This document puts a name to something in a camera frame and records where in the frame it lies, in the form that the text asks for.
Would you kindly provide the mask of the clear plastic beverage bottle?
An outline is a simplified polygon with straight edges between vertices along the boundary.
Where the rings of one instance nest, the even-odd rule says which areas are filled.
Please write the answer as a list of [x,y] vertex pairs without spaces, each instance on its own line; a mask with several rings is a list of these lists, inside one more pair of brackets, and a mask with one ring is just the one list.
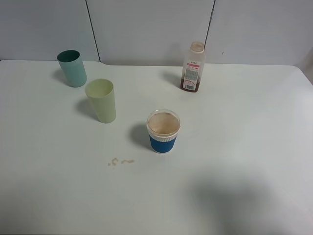
[[206,56],[202,42],[192,42],[183,61],[180,88],[195,93],[199,89]]

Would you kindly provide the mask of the blue sleeved paper cup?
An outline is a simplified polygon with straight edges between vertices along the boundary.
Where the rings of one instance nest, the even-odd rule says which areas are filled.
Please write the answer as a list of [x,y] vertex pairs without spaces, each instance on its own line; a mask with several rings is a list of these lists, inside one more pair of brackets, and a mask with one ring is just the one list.
[[158,109],[149,114],[146,127],[152,149],[157,153],[167,153],[172,150],[178,136],[180,118],[171,110]]

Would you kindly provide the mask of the brown spilled drink stain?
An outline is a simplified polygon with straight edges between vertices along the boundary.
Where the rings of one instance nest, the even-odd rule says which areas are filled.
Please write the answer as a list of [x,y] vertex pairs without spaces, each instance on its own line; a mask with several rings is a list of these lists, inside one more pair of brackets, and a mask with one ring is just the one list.
[[116,166],[118,164],[132,164],[134,162],[135,160],[127,160],[127,159],[119,160],[118,158],[113,158],[111,159],[109,163],[107,163],[107,166]]

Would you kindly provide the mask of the pale green plastic cup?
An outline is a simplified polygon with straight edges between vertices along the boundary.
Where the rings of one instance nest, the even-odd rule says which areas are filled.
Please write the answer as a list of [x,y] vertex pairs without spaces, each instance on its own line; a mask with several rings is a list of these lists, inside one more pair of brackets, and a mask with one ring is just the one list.
[[114,86],[111,81],[95,79],[86,85],[85,94],[101,123],[111,123],[116,119]]

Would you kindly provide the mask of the teal plastic cup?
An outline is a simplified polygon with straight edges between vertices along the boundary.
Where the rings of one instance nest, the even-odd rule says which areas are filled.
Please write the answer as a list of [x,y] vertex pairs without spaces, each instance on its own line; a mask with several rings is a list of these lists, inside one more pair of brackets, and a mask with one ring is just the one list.
[[80,52],[76,50],[63,51],[57,55],[57,61],[70,86],[81,87],[85,85],[87,75]]

